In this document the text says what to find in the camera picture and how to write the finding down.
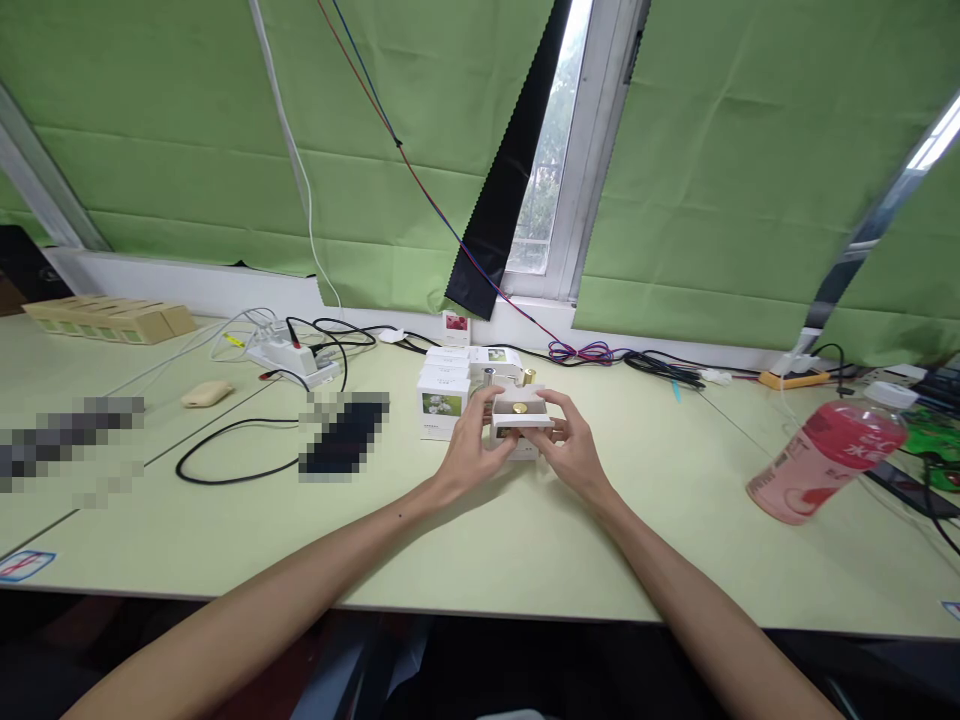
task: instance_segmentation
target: forearm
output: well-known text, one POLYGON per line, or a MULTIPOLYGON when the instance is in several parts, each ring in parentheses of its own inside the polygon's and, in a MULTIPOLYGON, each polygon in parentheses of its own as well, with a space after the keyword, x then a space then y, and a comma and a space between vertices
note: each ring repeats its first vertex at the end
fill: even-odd
POLYGON ((609 489, 587 500, 687 656, 734 717, 841 718, 743 610, 609 489))
POLYGON ((446 499, 424 483, 314 541, 171 629, 65 717, 192 718, 258 675, 446 499))

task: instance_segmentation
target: window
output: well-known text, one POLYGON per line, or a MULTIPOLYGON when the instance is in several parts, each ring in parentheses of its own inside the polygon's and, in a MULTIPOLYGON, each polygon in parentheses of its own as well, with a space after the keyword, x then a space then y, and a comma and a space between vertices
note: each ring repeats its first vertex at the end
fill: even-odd
POLYGON ((570 123, 579 87, 580 64, 587 39, 591 0, 573 0, 563 33, 557 71, 550 88, 540 139, 530 179, 523 196, 520 218, 513 233, 507 271, 543 275, 547 271, 550 236, 560 199, 563 160, 570 139, 570 123))
POLYGON ((645 0, 573 0, 501 287, 577 295, 645 0))

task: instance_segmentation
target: hand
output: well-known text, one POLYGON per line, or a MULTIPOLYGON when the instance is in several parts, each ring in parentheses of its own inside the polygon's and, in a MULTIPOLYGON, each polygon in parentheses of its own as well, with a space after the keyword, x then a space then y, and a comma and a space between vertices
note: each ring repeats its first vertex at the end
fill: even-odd
POLYGON ((478 390, 467 403, 467 409, 453 428, 453 438, 440 469, 427 482, 440 493, 441 502, 449 503, 493 477, 503 467, 519 441, 514 430, 493 450, 483 446, 484 405, 503 392, 499 385, 478 390))
POLYGON ((537 395, 548 403, 559 405, 566 419, 551 418, 557 425, 552 431, 523 428, 523 436, 537 446, 557 477, 581 498, 587 501, 599 499, 606 491, 612 490, 612 486, 600 464, 590 426, 568 396, 553 390, 540 390, 537 395))

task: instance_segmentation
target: bottle label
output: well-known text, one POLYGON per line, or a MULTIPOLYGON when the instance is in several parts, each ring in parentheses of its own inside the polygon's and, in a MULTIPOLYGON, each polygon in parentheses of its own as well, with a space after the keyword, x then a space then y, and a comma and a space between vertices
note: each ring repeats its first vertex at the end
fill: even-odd
POLYGON ((844 422, 840 416, 831 417, 822 409, 807 420, 800 434, 827 458, 858 473, 877 465, 903 442, 902 437, 891 437, 860 423, 844 422))
POLYGON ((859 474, 859 470, 820 452, 801 430, 777 459, 750 482, 748 491, 764 497, 768 512, 781 520, 802 522, 859 474))

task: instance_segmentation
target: orange power strip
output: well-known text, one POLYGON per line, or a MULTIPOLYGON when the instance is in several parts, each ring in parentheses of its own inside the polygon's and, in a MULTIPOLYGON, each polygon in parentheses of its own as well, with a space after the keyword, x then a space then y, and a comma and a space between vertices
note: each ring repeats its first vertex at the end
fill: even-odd
MULTIPOLYGON (((781 378, 779 375, 774 375, 772 372, 764 371, 760 373, 760 377, 757 378, 767 387, 771 387, 774 390, 780 389, 781 378)), ((796 387, 809 387, 810 385, 822 385, 825 382, 830 382, 833 380, 830 377, 830 373, 810 373, 805 375, 796 375, 794 377, 787 377, 786 380, 783 380, 783 389, 792 390, 796 387)))

